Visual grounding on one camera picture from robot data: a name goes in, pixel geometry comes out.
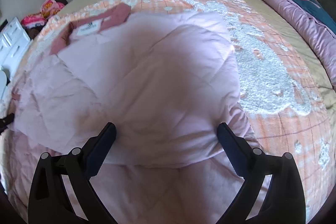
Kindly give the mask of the pink quilted jacket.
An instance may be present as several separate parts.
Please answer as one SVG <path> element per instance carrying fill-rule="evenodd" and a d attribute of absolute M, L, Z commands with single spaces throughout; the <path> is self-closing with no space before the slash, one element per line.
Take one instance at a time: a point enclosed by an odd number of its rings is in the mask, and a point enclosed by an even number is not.
<path fill-rule="evenodd" d="M 239 105 L 234 46 L 214 12 L 136 12 L 46 53 L 13 91 L 9 199 L 27 214 L 44 151 L 68 153 L 115 124 L 98 196 L 119 223 L 215 223 L 242 184 L 219 124 L 258 146 Z"/>

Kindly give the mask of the pink yellow clothes pile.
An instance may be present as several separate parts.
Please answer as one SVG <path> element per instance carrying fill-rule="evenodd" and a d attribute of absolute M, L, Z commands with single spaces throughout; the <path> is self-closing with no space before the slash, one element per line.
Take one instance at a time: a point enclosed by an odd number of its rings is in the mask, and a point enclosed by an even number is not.
<path fill-rule="evenodd" d="M 67 0 L 45 0 L 39 12 L 25 16 L 21 20 L 21 25 L 30 39 L 34 39 L 49 19 L 61 11 L 67 4 Z"/>

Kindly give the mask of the white round chair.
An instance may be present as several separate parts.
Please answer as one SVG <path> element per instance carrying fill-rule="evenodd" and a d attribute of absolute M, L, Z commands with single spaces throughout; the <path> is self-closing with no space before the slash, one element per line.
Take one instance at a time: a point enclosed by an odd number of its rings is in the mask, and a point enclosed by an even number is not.
<path fill-rule="evenodd" d="M 7 87 L 7 75 L 4 71 L 0 71 L 0 100 L 3 97 L 3 93 Z"/>

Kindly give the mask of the white drawer chest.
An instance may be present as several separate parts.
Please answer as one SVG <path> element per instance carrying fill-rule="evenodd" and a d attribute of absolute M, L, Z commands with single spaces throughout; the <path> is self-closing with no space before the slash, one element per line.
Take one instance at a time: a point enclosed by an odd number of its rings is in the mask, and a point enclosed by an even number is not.
<path fill-rule="evenodd" d="M 1 70 L 11 80 L 32 40 L 17 18 L 1 31 Z"/>

